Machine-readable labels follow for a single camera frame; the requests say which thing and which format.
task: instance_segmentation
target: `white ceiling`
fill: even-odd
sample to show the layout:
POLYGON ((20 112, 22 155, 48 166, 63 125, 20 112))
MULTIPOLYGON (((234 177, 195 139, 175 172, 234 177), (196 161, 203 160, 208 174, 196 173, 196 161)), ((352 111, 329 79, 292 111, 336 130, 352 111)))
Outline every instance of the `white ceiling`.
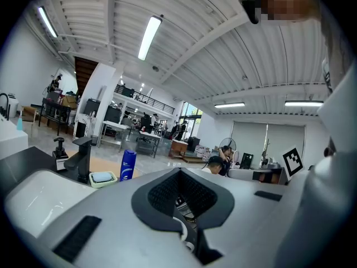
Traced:
POLYGON ((315 109, 285 108, 284 102, 327 97, 326 48, 316 21, 253 25, 238 0, 35 0, 32 18, 37 6, 45 7, 59 34, 52 42, 60 58, 113 66, 126 61, 126 76, 209 114, 315 116, 315 109), (164 15, 163 23, 143 62, 137 55, 153 15, 164 15), (245 108, 214 107, 235 101, 245 108))

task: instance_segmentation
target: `soap dispenser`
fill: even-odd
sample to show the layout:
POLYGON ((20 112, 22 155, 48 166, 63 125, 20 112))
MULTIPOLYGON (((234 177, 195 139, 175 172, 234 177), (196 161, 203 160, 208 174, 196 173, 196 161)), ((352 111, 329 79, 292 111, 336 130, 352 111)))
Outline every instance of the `soap dispenser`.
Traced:
POLYGON ((65 170, 64 163, 68 160, 68 155, 66 154, 65 149, 63 148, 63 142, 65 141, 64 138, 56 138, 54 139, 55 142, 58 141, 58 147, 56 150, 52 152, 52 156, 56 160, 57 171, 65 170))

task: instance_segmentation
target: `white sink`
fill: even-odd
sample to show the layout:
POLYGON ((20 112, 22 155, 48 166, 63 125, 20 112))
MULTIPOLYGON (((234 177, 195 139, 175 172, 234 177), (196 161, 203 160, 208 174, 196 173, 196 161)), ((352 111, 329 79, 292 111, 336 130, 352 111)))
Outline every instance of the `white sink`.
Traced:
POLYGON ((36 238, 58 216, 96 189, 41 170, 14 188, 4 202, 5 211, 14 226, 36 238))

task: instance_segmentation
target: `fluorescent light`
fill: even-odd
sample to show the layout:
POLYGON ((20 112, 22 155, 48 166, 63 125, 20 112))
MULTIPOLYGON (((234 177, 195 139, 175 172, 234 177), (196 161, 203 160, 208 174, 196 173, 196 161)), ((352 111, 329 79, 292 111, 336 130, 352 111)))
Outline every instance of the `fluorescent light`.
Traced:
POLYGON ((324 104, 323 101, 287 101, 285 106, 296 107, 320 107, 324 104))
POLYGON ((245 106, 244 102, 214 105, 215 108, 242 107, 242 106, 245 106))
POLYGON ((161 24, 162 20, 158 17, 152 16, 147 24, 145 34, 143 40, 141 42, 140 51, 138 58, 141 60, 145 60, 147 56, 147 52, 151 46, 152 40, 161 24))
POLYGON ((47 14, 45 12, 45 9, 43 7, 39 7, 38 11, 43 19, 43 21, 45 22, 47 28, 49 29, 49 31, 51 32, 51 34, 53 35, 53 37, 57 38, 57 34, 55 32, 55 30, 53 29, 50 20, 47 17, 47 14))

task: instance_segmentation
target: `blue bottle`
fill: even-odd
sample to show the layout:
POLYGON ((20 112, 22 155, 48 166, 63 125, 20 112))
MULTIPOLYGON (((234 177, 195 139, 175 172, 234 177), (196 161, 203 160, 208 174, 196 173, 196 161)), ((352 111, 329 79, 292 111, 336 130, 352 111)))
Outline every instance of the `blue bottle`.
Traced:
POLYGON ((125 150, 122 167, 120 169, 120 181, 126 181, 133 178, 133 172, 136 161, 136 152, 125 150))

